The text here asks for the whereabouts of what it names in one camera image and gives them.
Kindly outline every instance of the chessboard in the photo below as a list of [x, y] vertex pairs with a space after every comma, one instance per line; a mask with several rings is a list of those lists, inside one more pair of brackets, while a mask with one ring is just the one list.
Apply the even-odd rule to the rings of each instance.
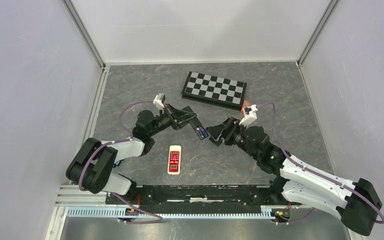
[[189, 72], [181, 94], [184, 99], [240, 111], [246, 88], [246, 82]]

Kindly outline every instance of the white remote control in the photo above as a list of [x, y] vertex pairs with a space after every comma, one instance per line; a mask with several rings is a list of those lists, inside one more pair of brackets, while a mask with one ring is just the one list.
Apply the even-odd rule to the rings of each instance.
[[178, 145], [171, 145], [168, 154], [168, 174], [180, 174], [180, 161], [182, 157], [182, 147]]

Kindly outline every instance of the white panel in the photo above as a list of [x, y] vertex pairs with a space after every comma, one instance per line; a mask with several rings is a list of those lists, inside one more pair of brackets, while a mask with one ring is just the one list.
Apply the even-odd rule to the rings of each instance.
[[306, 206], [322, 210], [338, 219], [341, 219], [341, 215], [336, 210], [337, 206], [345, 208], [346, 202], [338, 205], [338, 201], [326, 199], [324, 195], [321, 195], [318, 191], [302, 185], [296, 181], [288, 181], [283, 186], [283, 197], [289, 202], [301, 203]]
[[384, 1], [340, 1], [303, 74], [336, 174], [371, 181], [384, 213]]
[[107, 63], [294, 61], [329, 0], [73, 0]]
[[[319, 174], [322, 174], [326, 177], [329, 177], [333, 180], [336, 180], [342, 183], [343, 185], [346, 185], [354, 189], [353, 181], [339, 178], [325, 171], [322, 171], [318, 168], [315, 168], [311, 165], [308, 165], [307, 163], [297, 158], [295, 155], [291, 155], [290, 157], [294, 161], [302, 164], [306, 169], [308, 168], [310, 170], [313, 170]], [[341, 188], [341, 186], [335, 185], [334, 183], [331, 183], [330, 181], [323, 179], [308, 171], [302, 170], [302, 168], [300, 168], [299, 166], [296, 166], [288, 159], [285, 159], [285, 161], [283, 162], [283, 166], [284, 167], [280, 169], [280, 176], [282, 176], [283, 178], [293, 180], [295, 182], [298, 182], [306, 186], [309, 189], [314, 190], [320, 196], [322, 196], [325, 199], [332, 200], [338, 206], [344, 207], [345, 205], [347, 205], [347, 201], [345, 201], [345, 197], [351, 196], [351, 192], [349, 190]]]
[[44, 239], [99, 73], [61, 1], [0, 0], [0, 240]]
[[114, 148], [118, 151], [117, 156], [115, 156], [114, 163], [124, 159], [128, 159], [128, 158], [139, 157], [144, 151], [144, 147], [145, 147], [144, 142], [142, 142], [141, 140], [135, 137], [129, 138], [129, 139], [130, 141], [127, 141], [127, 142], [119, 142], [119, 143], [110, 145], [111, 148]]
[[111, 172], [108, 182], [102, 189], [102, 192], [125, 195], [129, 191], [131, 185], [132, 182], [128, 178], [124, 177], [120, 173]]

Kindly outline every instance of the purple cable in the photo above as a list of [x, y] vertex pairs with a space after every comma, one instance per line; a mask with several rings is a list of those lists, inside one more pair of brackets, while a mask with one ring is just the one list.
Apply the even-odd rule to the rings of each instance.
[[120, 196], [119, 194], [117, 194], [115, 192], [111, 192], [111, 194], [114, 195], [116, 198], [120, 199], [123, 203], [127, 204], [132, 209], [134, 209], [140, 213], [147, 214], [147, 215], [158, 218], [158, 220], [149, 220], [149, 221], [124, 221], [125, 224], [154, 224], [154, 223], [159, 223], [159, 222], [163, 221], [162, 216], [158, 216], [156, 214], [150, 213], [148, 211], [145, 211], [145, 210], [142, 210], [140, 208], [133, 206], [130, 202], [128, 202], [126, 199], [124, 199], [122, 196]]
[[78, 188], [79, 188], [81, 191], [86, 191], [86, 189], [83, 188], [83, 180], [84, 180], [84, 178], [85, 178], [86, 170], [88, 169], [89, 165], [91, 164], [91, 162], [93, 161], [93, 159], [95, 158], [95, 156], [96, 156], [96, 155], [97, 155], [103, 148], [105, 148], [106, 146], [112, 145], [112, 144], [118, 144], [118, 143], [128, 142], [128, 141], [130, 141], [130, 138], [125, 138], [125, 139], [115, 140], [115, 141], [109, 141], [109, 142], [106, 142], [106, 143], [102, 144], [101, 146], [99, 146], [99, 147], [92, 153], [92, 155], [90, 155], [89, 159], [87, 160], [86, 164], [84, 165], [83, 170], [81, 171], [81, 174], [80, 174], [80, 178], [78, 179]]
[[312, 208], [311, 211], [307, 215], [305, 215], [305, 217], [300, 218], [298, 220], [293, 220], [293, 221], [288, 221], [288, 222], [276, 222], [276, 225], [284, 225], [285, 226], [285, 225], [291, 225], [291, 224], [299, 223], [301, 221], [308, 219], [311, 215], [313, 215], [315, 210], [316, 210], [315, 208]]
[[126, 130], [129, 134], [130, 134], [130, 137], [133, 137], [133, 132], [128, 129], [124, 124], [123, 124], [123, 121], [122, 121], [122, 116], [123, 114], [125, 113], [125, 111], [127, 111], [128, 109], [130, 109], [131, 107], [135, 106], [135, 105], [138, 105], [138, 104], [145, 104], [145, 103], [150, 103], [152, 104], [153, 102], [152, 101], [140, 101], [140, 102], [136, 102], [136, 103], [133, 103], [132, 105], [126, 107], [121, 113], [120, 113], [120, 123], [121, 123], [121, 127]]
[[[283, 154], [286, 156], [286, 158], [291, 161], [291, 163], [295, 164], [296, 166], [300, 167], [302, 170], [304, 171], [308, 171], [322, 179], [325, 179], [335, 185], [338, 185], [338, 186], [342, 186], [342, 183], [339, 182], [339, 181], [336, 181], [335, 179], [332, 179], [328, 176], [325, 176], [319, 172], [316, 172], [308, 167], [304, 167], [303, 165], [299, 164], [298, 162], [294, 161], [288, 154], [287, 152], [285, 151], [285, 148], [283, 147], [282, 143], [279, 141], [278, 139], [278, 135], [277, 135], [277, 131], [276, 131], [276, 107], [275, 107], [275, 103], [274, 102], [266, 102], [266, 103], [263, 103], [263, 104], [260, 104], [260, 105], [257, 105], [257, 109], [258, 108], [264, 108], [265, 106], [267, 105], [272, 105], [273, 106], [273, 134], [274, 134], [274, 139], [276, 140], [277, 144], [279, 144], [279, 148], [282, 150]], [[360, 199], [362, 199], [365, 203], [367, 203], [378, 215], [379, 217], [381, 218], [381, 220], [375, 220], [374, 222], [377, 223], [377, 224], [384, 224], [384, 215], [381, 213], [381, 211], [371, 202], [369, 201], [367, 198], [365, 198], [363, 195], [361, 195], [359, 192], [357, 192], [356, 190], [352, 189], [351, 187], [347, 186], [347, 185], [344, 185], [343, 186], [344, 189], [350, 191], [351, 193], [355, 194], [357, 197], [359, 197]], [[293, 222], [300, 222], [301, 220], [303, 219], [306, 219], [310, 214], [308, 214], [307, 216], [305, 216], [304, 218], [302, 219], [299, 219], [299, 220], [296, 220], [296, 221], [293, 221]]]
[[[130, 133], [130, 137], [132, 138], [133, 137], [133, 133], [132, 131], [130, 131], [124, 124], [123, 124], [123, 121], [122, 121], [122, 116], [123, 114], [131, 107], [135, 106], [135, 105], [138, 105], [138, 104], [143, 104], [143, 103], [152, 103], [152, 101], [140, 101], [140, 102], [136, 102], [136, 103], [133, 103], [131, 104], [130, 106], [126, 107], [120, 114], [120, 122], [121, 122], [121, 126], [127, 131]], [[130, 141], [131, 138], [128, 137], [128, 138], [125, 138], [125, 139], [121, 139], [121, 140], [115, 140], [115, 141], [109, 141], [109, 142], [106, 142], [104, 144], [102, 144], [101, 146], [99, 146], [93, 153], [92, 155], [89, 157], [89, 159], [87, 160], [86, 164], [84, 165], [84, 168], [83, 170], [81, 171], [81, 174], [80, 174], [80, 178], [78, 180], [78, 188], [81, 190], [81, 191], [86, 191], [84, 188], [83, 188], [83, 179], [85, 178], [85, 173], [86, 173], [86, 170], [88, 169], [89, 165], [91, 164], [91, 162], [93, 161], [93, 159], [95, 158], [95, 156], [106, 146], [109, 146], [109, 145], [112, 145], [112, 144], [117, 144], [117, 143], [122, 143], [122, 142], [127, 142], [127, 141]], [[134, 221], [125, 221], [124, 223], [126, 224], [153, 224], [153, 223], [158, 223], [158, 222], [161, 222], [163, 221], [163, 217], [162, 216], [158, 216], [156, 214], [153, 214], [153, 213], [150, 213], [150, 212], [147, 212], [145, 210], [142, 210], [140, 208], [137, 208], [135, 206], [133, 206], [132, 204], [130, 204], [127, 200], [125, 200], [122, 196], [120, 196], [119, 194], [117, 193], [114, 193], [114, 192], [110, 192], [110, 194], [114, 195], [116, 198], [120, 199], [123, 203], [127, 204], [129, 207], [131, 207], [132, 209], [135, 209], [136, 211], [140, 212], [140, 213], [143, 213], [143, 214], [147, 214], [147, 215], [150, 215], [150, 216], [153, 216], [153, 217], [156, 217], [158, 218], [158, 220], [149, 220], [149, 221], [138, 221], [138, 222], [134, 222]]]

